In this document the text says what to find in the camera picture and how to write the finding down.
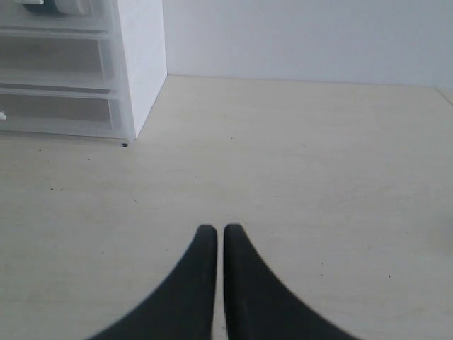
white cabinet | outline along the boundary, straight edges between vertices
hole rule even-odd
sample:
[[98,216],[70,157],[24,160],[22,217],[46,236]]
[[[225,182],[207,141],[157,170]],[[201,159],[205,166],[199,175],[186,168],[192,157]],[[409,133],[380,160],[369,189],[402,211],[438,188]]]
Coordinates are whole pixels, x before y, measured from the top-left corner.
[[132,141],[165,78],[161,0],[0,0],[0,131]]

wooden floor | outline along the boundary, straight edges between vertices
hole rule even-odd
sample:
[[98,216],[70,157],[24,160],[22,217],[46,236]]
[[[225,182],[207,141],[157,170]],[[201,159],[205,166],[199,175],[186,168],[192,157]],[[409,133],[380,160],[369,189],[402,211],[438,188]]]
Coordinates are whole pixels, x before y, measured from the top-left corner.
[[[139,140],[0,137],[2,340],[80,340],[242,222],[369,340],[453,339],[453,91],[170,76]],[[219,263],[214,339],[226,339]]]

drawer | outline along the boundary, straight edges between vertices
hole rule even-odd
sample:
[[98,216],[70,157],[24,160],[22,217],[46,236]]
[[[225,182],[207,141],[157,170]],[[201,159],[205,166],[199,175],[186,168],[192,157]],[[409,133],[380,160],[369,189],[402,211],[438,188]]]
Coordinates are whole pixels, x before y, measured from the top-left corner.
[[108,98],[0,93],[0,130],[127,137],[118,100]]
[[0,27],[73,30],[110,27],[112,6],[106,5],[106,0],[44,0],[43,5],[20,1],[27,2],[0,0]]
[[0,36],[0,83],[114,89],[108,40]]

white wall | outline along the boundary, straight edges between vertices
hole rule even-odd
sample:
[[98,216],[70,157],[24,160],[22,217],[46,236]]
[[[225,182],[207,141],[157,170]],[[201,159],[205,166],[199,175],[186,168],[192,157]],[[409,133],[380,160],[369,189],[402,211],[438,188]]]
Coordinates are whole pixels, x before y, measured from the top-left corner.
[[163,4],[162,0],[119,0],[118,6],[138,137],[167,77]]
[[168,73],[453,88],[452,0],[164,0]]

translucent plastic drawer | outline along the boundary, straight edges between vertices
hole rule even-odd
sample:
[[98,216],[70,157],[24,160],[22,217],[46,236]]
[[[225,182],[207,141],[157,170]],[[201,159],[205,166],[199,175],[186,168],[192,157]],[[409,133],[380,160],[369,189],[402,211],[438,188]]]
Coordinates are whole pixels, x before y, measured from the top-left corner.
[[108,40],[0,36],[0,83],[115,89]]
[[111,0],[0,0],[0,27],[108,30]]
[[0,130],[61,135],[126,138],[119,102],[105,93],[52,92],[52,89],[1,88]]

